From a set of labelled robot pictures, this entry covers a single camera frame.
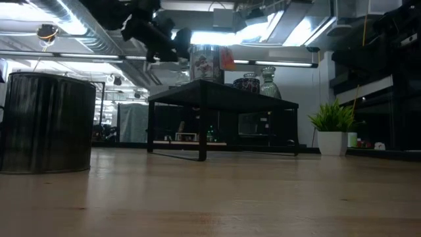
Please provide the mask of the grey partition panel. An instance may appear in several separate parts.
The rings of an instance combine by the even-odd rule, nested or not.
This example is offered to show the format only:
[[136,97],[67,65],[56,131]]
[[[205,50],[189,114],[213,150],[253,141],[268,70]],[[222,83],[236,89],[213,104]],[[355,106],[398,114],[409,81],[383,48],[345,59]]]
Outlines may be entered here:
[[147,142],[148,108],[139,103],[120,104],[119,142]]

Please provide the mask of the dark floral patterned candle tin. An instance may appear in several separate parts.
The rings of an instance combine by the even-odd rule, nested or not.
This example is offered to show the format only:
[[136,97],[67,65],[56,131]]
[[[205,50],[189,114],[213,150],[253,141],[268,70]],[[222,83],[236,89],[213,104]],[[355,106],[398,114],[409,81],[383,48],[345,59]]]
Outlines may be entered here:
[[260,93],[260,80],[257,78],[239,78],[234,80],[233,86],[239,90]]

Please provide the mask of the green plant in white pot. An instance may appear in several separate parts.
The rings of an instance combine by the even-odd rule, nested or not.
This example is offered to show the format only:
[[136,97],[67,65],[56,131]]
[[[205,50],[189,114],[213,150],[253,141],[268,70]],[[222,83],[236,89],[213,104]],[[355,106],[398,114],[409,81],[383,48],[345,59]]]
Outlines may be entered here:
[[342,106],[336,99],[325,103],[319,111],[309,115],[318,136],[318,147],[324,156],[344,156],[348,146],[348,132],[355,127],[352,106]]

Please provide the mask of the silver candle can orange tag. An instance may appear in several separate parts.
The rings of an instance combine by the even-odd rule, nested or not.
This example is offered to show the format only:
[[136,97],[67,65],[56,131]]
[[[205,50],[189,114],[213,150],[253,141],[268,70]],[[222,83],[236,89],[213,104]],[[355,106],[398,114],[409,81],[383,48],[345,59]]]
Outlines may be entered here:
[[207,80],[224,84],[226,69],[235,68],[231,49],[221,45],[194,45],[190,50],[190,80]]
[[0,135],[0,173],[90,168],[96,87],[40,72],[9,74]]

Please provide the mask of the silver ceiling air duct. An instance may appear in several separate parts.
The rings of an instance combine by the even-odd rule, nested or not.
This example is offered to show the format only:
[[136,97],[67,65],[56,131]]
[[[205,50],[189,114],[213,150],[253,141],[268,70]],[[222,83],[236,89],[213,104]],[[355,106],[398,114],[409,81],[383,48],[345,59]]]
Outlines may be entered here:
[[[29,5],[53,17],[53,22],[66,33],[78,36],[78,41],[98,55],[124,55],[126,52],[109,33],[94,19],[82,0],[25,0]],[[135,85],[150,88],[161,81],[146,70],[141,61],[126,61],[114,66],[121,70]]]

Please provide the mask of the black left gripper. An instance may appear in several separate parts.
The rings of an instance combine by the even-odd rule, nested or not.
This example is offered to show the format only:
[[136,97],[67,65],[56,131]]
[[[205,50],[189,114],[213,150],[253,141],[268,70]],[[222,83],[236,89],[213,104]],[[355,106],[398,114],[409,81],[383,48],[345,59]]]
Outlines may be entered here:
[[172,39],[174,27],[175,23],[171,18],[155,22],[153,12],[136,10],[126,21],[121,34],[125,41],[134,38],[146,46],[148,63],[156,63],[155,58],[164,63],[178,62],[179,58],[188,60],[192,31],[182,28]]

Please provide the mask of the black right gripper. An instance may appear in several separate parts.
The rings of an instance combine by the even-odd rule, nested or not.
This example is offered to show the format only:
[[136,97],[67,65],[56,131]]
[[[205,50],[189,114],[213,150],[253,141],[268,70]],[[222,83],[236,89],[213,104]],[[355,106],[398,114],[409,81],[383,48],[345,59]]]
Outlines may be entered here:
[[332,61],[361,71],[388,71],[397,74],[404,66],[421,66],[421,0],[403,4],[375,21],[379,35],[368,45],[338,50]]

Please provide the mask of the black perforated metal shelf riser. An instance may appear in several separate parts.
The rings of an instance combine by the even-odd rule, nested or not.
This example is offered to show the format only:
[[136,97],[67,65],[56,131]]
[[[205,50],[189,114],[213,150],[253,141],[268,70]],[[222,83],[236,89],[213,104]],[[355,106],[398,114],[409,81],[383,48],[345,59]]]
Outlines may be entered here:
[[299,154],[297,113],[299,105],[293,102],[260,95],[206,80],[195,80],[178,88],[166,90],[148,98],[147,152],[154,154],[155,104],[166,103],[199,109],[199,147],[196,161],[207,160],[207,128],[210,110],[237,114],[269,112],[275,110],[293,111],[295,138],[293,155]]

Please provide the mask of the ceiling light strip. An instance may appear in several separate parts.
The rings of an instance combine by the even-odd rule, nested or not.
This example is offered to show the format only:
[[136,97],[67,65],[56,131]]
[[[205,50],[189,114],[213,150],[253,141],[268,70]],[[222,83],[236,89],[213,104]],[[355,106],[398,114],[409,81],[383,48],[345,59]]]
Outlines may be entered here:
[[[81,54],[81,53],[55,53],[55,52],[39,52],[39,51],[10,51],[0,50],[0,56],[4,57],[41,57],[41,58],[69,58],[69,59],[90,59],[97,61],[105,61],[106,63],[118,62],[123,60],[129,61],[145,61],[146,56],[132,55],[98,55],[98,54]],[[285,66],[299,68],[316,68],[316,63],[296,63],[287,61],[253,61],[234,59],[234,63],[238,65],[259,65],[259,66]]]

